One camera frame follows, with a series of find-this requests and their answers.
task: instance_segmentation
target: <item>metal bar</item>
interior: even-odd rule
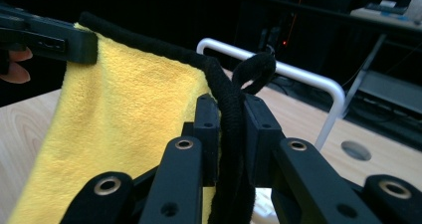
[[[202,39],[198,43],[196,52],[199,54],[204,54],[204,50],[206,48],[242,61],[255,55],[252,52],[219,42],[211,38]],[[329,132],[334,126],[336,119],[340,116],[341,111],[343,110],[344,90],[337,82],[330,78],[326,78],[285,63],[277,62],[276,73],[319,88],[331,95],[332,106],[315,142],[316,149],[321,150],[326,141],[326,138],[329,135]]]
[[[366,57],[362,67],[360,68],[359,73],[356,76],[356,79],[354,79],[353,84],[351,85],[350,89],[347,92],[347,96],[345,97],[344,106],[341,111],[341,116],[345,117],[347,115],[348,105],[350,105],[351,100],[353,99],[354,95],[356,94],[357,90],[359,89],[360,84],[363,82],[363,79],[366,76],[366,72],[369,68],[369,66],[372,64],[373,59],[375,59],[376,54],[378,53],[379,49],[381,49],[382,43],[384,43],[385,38],[387,35],[381,34],[375,44],[373,46],[372,51],[369,53],[369,55]]]

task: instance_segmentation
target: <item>hand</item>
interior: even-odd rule
[[[22,62],[32,58],[32,52],[29,48],[23,52],[9,52],[9,73],[7,75],[1,75],[0,79],[15,84],[27,83],[31,80],[29,73],[25,68],[21,67],[17,62]]]

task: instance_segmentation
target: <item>bolt hole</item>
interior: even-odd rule
[[[341,148],[348,156],[357,160],[368,161],[372,157],[366,147],[355,141],[344,141],[341,144]]]
[[[400,199],[409,199],[412,196],[406,187],[394,181],[382,180],[379,182],[379,186],[384,192]]]
[[[307,146],[301,142],[293,141],[289,143],[289,146],[296,151],[305,151]]]
[[[337,211],[341,213],[341,215],[348,217],[348,218],[356,218],[357,212],[353,208],[345,204],[338,204]]]
[[[102,190],[108,190],[108,189],[111,189],[113,187],[115,187],[115,182],[113,182],[113,181],[107,181],[100,186],[100,188]]]
[[[179,211],[179,208],[177,207],[177,204],[174,203],[174,202],[165,203],[161,207],[161,214],[166,216],[166,217],[175,216],[178,211]]]
[[[193,142],[191,140],[180,140],[176,142],[176,147],[179,149],[188,149],[193,146]]]
[[[94,193],[99,196],[106,196],[116,192],[121,185],[121,181],[114,177],[106,177],[101,179],[94,187]]]

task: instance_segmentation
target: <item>cable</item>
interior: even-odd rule
[[[342,88],[344,88],[347,84],[349,84],[356,76],[357,76],[357,74],[359,74],[359,72],[360,72],[360,70],[362,69],[362,67],[363,67],[363,64],[364,63],[362,63],[361,65],[360,65],[360,67],[356,70],[356,72],[345,82],[345,83],[343,83],[342,85],[341,85],[341,87]]]
[[[295,83],[296,83],[295,80],[292,80],[290,78],[284,77],[284,76],[282,76],[280,74],[274,74],[271,82],[277,83],[278,82],[278,81],[276,81],[277,79],[281,79],[281,80],[283,80],[283,82],[290,82],[289,84],[285,84],[285,85],[280,84],[280,86],[283,86],[283,87],[288,87],[289,88],[289,87],[294,86]]]
[[[278,84],[276,82],[270,82],[270,84],[277,87],[276,89],[273,89],[273,90],[276,90],[278,92],[283,92],[286,96],[289,96],[288,91],[284,88],[283,85],[280,85],[280,84]]]
[[[401,59],[399,62],[397,62],[395,65],[393,65],[390,69],[388,69],[385,74],[391,73],[394,69],[396,69],[400,64],[402,64],[410,55],[412,55],[418,48],[422,46],[422,42],[420,42],[415,48],[412,49],[403,59]]]
[[[391,106],[366,97],[359,97],[357,99],[362,101],[362,107],[350,107],[350,110],[361,118],[373,123],[390,122],[396,119],[396,114]]]

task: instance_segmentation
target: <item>wooden table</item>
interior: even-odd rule
[[[60,90],[0,109],[0,223],[5,223],[40,149],[54,115]],[[258,94],[288,137],[315,142],[326,113],[263,88]],[[371,155],[367,161],[348,156],[344,141],[360,143]],[[370,174],[390,174],[422,190],[422,153],[339,119],[325,143],[322,155],[337,172],[359,185]]]

